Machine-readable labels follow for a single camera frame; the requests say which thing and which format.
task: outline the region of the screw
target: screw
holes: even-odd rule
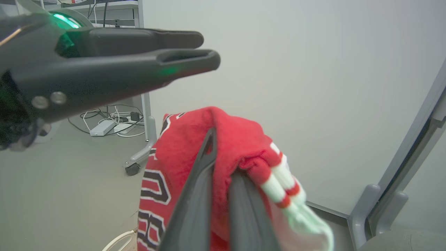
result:
[[[53,92],[50,96],[53,103],[63,105],[66,103],[66,95],[63,92]]]
[[[46,109],[50,105],[50,102],[44,96],[35,96],[31,100],[31,104],[37,109]]]

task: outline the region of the green led light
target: green led light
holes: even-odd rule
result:
[[[69,26],[71,26],[74,29],[78,29],[80,28],[79,25],[75,24],[73,21],[69,20],[68,18],[62,16],[61,14],[54,14],[53,15],[55,18],[58,18],[64,22],[66,22]]]
[[[180,71],[180,69],[178,67],[171,67],[171,68],[166,68],[166,69],[161,70],[160,74],[164,75],[164,76],[169,76],[169,75],[175,74],[179,71]]]

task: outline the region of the shelf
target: shelf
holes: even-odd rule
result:
[[[53,4],[45,6],[46,10],[56,10],[60,9],[60,4]],[[93,5],[81,5],[81,6],[73,6],[66,7],[68,9],[72,9],[78,12],[88,11],[89,8],[93,7]],[[96,4],[96,11],[104,10],[105,3]],[[109,10],[120,10],[120,9],[134,9],[138,8],[138,1],[128,0],[128,1],[118,1],[118,2],[109,2],[107,6],[107,11]]]

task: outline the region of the white stripe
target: white stripe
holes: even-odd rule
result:
[[[156,251],[156,250],[154,250],[153,248],[148,247],[147,244],[146,244],[143,240],[141,240],[141,238],[138,238],[138,239],[137,239],[137,242],[141,243],[141,244],[142,244],[145,248],[147,248],[147,250],[149,250],[149,251]]]
[[[271,167],[271,172],[277,178],[280,185],[285,189],[289,190],[294,187],[294,178],[291,172],[286,168],[287,158],[285,154],[282,155],[282,161],[278,166]]]
[[[294,180],[296,181],[296,183],[299,185],[300,190],[299,193],[295,196],[290,196],[290,199],[293,203],[297,204],[297,205],[302,205],[305,204],[306,202],[306,192],[304,190],[304,188],[302,187],[301,183],[295,178],[293,177]]]
[[[158,160],[156,154],[157,154],[156,152],[151,153],[151,154],[149,154],[149,157],[153,156],[153,159],[154,159],[154,160]]]
[[[155,231],[156,231],[156,233],[157,233],[157,237],[158,237],[158,240],[160,239],[160,232],[159,232],[159,229],[157,228],[157,227],[155,227],[155,226],[153,226],[152,224],[150,224],[150,228],[151,229],[154,229]],[[149,232],[147,232],[147,239],[149,240],[149,241],[151,241],[152,243],[154,243],[155,245],[159,245],[160,243],[158,242],[158,241],[156,241],[156,240],[154,240],[154,239],[152,239],[151,237],[150,237],[150,229],[149,229]]]
[[[274,142],[271,142],[271,145],[269,145],[276,153],[277,155],[280,154],[280,150],[279,148],[276,146],[276,144],[274,144]]]
[[[159,137],[159,138],[161,138],[161,136],[163,136],[164,132],[165,132],[167,129],[170,128],[170,117],[172,117],[173,115],[174,115],[174,114],[171,114],[171,115],[168,115],[168,116],[166,117],[167,126],[166,126],[166,128],[164,128],[163,131],[161,131],[161,134],[160,134],[160,137]]]
[[[140,209],[139,212],[147,213],[149,216],[152,216],[153,218],[156,218],[156,219],[158,219],[159,221],[161,221],[161,227],[163,228],[163,231],[164,231],[164,232],[166,231],[166,227],[165,227],[165,225],[164,225],[164,218],[163,218],[162,216],[157,215],[157,214],[155,214],[155,213],[153,213],[153,212],[151,212],[151,211],[149,211],[149,210],[142,210],[142,209]]]
[[[270,175],[268,180],[260,187],[274,203],[281,202],[286,196],[285,190],[280,186],[274,175]]]
[[[158,186],[158,191],[155,191],[155,190],[150,189],[150,188],[144,188],[144,187],[141,188],[142,191],[151,191],[151,192],[153,192],[155,194],[158,194],[158,195],[163,194],[163,192],[161,191],[160,183],[158,182],[158,180],[154,180],[154,179],[150,179],[150,178],[142,178],[142,180],[152,181],[153,183],[157,184],[157,186]]]
[[[177,119],[181,118],[184,114],[186,114],[186,113],[180,113],[180,114],[178,114],[178,115],[177,115]]]
[[[281,210],[282,210],[283,214],[287,217],[294,216],[299,212],[299,209],[297,208],[297,206],[295,204],[293,204],[292,202],[290,203],[289,206],[282,208]]]

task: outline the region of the cable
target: cable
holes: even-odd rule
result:
[[[96,109],[96,110],[92,110],[92,111],[87,111],[86,113],[84,113],[84,117],[82,118],[82,119],[84,120],[85,125],[86,125],[87,128],[88,128],[88,131],[91,132],[90,127],[88,126],[87,122],[85,121],[85,115],[86,115],[87,113],[89,113],[89,112],[98,112],[98,109]]]
[[[145,134],[145,132],[142,132],[142,133],[140,133],[140,134],[135,134],[135,135],[129,135],[129,136],[127,136],[127,135],[122,135],[122,134],[119,134],[119,133],[116,133],[118,136],[120,136],[120,137],[124,137],[124,138],[131,138],[131,137],[135,137],[135,136],[139,136],[139,135],[143,135],[143,134]]]
[[[116,122],[114,119],[110,119],[110,118],[105,118],[105,119],[101,119],[101,120],[99,120],[99,122],[98,122],[98,125],[102,122],[102,121],[104,121],[104,120],[112,120],[113,122],[115,122],[116,124],[130,124],[130,125],[137,125],[137,126],[143,126],[144,125],[144,122],[136,122],[136,123],[131,123],[131,122]]]
[[[79,115],[80,118],[83,118],[85,113],[82,113]],[[108,118],[107,116],[105,116],[105,114],[103,113],[103,111],[101,111],[101,109],[98,108],[98,111],[95,112],[95,114],[93,116],[89,116],[89,117],[85,117],[85,119],[88,118],[92,118],[92,117],[96,117],[98,115],[101,115],[103,118]]]
[[[70,121],[70,118],[68,118],[68,122],[69,122],[70,124],[72,124],[72,125],[73,125],[76,129],[78,129],[79,131],[81,131],[81,132],[83,132],[83,133],[86,133],[86,134],[90,134],[89,132],[86,132],[86,131],[80,129],[80,128],[77,127],[75,124],[73,124],[73,122]]]
[[[101,109],[99,109],[99,111],[101,111],[101,116],[103,117],[103,118],[108,118],[108,117],[110,117],[110,114],[108,113],[108,107],[107,107],[107,111],[105,112],[108,116],[105,116],[105,114],[104,114],[104,112],[101,110]]]
[[[142,111],[138,107],[136,107],[136,106],[131,106],[131,105],[122,105],[122,106],[128,106],[128,107],[136,108],[136,109],[138,109],[138,112],[140,112],[140,114],[143,115]]]
[[[106,135],[104,135],[104,136],[109,136],[109,135],[114,135],[114,134],[118,134],[118,133],[120,133],[120,132],[122,132],[122,131],[124,131],[124,130],[127,130],[128,128],[125,128],[125,129],[122,129],[121,131],[117,131],[117,132],[115,132],[115,133],[112,133],[112,134],[106,134]]]
[[[96,19],[96,0],[95,5],[93,5],[93,11],[95,12],[95,24],[98,25],[98,20]]]
[[[92,13],[93,13],[93,9],[91,9],[91,12],[88,13],[87,18],[90,18],[90,16],[91,16]]]
[[[107,5],[108,5],[108,0],[107,2],[105,2],[103,27],[105,27],[105,13],[107,12]]]
[[[118,112],[118,108],[116,107],[116,105],[115,105],[115,110],[116,110],[116,113],[118,114],[118,123],[121,121],[121,118],[119,117],[119,112]]]

